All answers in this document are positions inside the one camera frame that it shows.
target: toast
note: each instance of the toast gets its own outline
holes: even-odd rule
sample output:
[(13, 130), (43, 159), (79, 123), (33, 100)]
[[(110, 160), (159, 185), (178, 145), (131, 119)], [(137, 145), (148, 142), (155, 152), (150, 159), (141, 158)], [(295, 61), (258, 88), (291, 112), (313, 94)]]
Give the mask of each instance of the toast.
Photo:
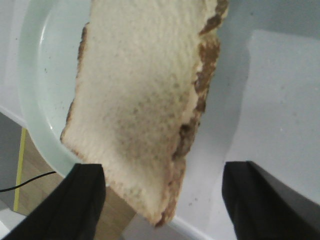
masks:
[(137, 213), (174, 214), (206, 108), (226, 0), (93, 0), (61, 142)]

